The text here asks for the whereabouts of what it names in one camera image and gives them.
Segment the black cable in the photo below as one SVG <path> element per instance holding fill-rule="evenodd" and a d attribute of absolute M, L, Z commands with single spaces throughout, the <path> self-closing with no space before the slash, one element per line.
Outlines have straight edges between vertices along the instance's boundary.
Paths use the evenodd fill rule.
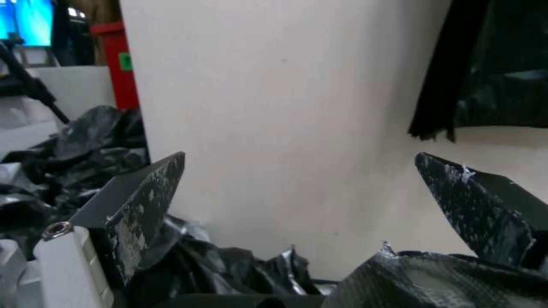
<path fill-rule="evenodd" d="M 0 60 L 4 61 L 8 66 L 10 75 L 21 81 L 25 95 L 42 102 L 63 124 L 70 122 L 69 118 L 55 105 L 55 97 L 48 91 L 48 88 L 46 88 L 40 79 L 32 77 L 27 72 L 3 42 L 0 42 Z"/>

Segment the black plastic bag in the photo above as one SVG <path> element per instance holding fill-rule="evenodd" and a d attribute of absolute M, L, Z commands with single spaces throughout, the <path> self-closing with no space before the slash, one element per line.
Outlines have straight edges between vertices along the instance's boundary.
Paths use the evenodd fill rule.
<path fill-rule="evenodd" d="M 124 290 L 130 307 L 150 307 L 184 294 L 320 294 L 308 262 L 293 248 L 262 261 L 245 249 L 216 247 L 199 226 L 167 220 Z"/>
<path fill-rule="evenodd" d="M 382 250 L 339 283 L 323 308 L 547 307 L 536 272 L 469 256 Z"/>
<path fill-rule="evenodd" d="M 548 127 L 547 25 L 544 0 L 453 1 L 409 133 Z"/>
<path fill-rule="evenodd" d="M 4 225 L 0 238 L 16 240 L 31 259 L 46 226 L 68 219 L 114 176 L 149 165 L 146 146 L 139 111 L 99 106 L 69 123 L 58 136 L 8 153 L 1 162 L 21 163 L 39 190 L 0 190 L 0 198 L 13 201 L 0 207 L 2 219 L 12 222 Z M 13 195 L 21 192 L 27 197 Z"/>

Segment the green label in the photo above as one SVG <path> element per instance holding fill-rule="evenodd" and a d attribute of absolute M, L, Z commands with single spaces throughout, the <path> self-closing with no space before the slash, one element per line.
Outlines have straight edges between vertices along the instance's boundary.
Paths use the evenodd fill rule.
<path fill-rule="evenodd" d="M 130 72 L 133 70 L 132 65 L 132 56 L 129 53 L 120 53 L 118 54 L 120 59 L 120 69 L 124 72 Z"/>

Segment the white panel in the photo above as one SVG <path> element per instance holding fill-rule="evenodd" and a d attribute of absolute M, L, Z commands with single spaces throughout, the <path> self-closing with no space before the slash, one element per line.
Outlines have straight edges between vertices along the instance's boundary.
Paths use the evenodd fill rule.
<path fill-rule="evenodd" d="M 342 278 L 391 241 L 467 253 L 414 168 L 429 151 L 548 199 L 548 134 L 406 134 L 449 0 L 122 0 L 152 157 L 187 153 L 171 212 L 214 243 L 290 244 Z"/>

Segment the blue screen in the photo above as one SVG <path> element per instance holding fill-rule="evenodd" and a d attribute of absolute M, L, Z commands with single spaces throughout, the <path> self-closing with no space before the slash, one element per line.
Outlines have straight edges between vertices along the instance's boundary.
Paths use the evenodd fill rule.
<path fill-rule="evenodd" d="M 15 32 L 15 10 L 10 0 L 0 0 L 0 39 L 7 39 Z"/>
<path fill-rule="evenodd" d="M 15 2 L 17 30 L 19 36 L 25 40 L 25 46 L 50 46 L 53 25 L 52 0 L 7 1 Z"/>

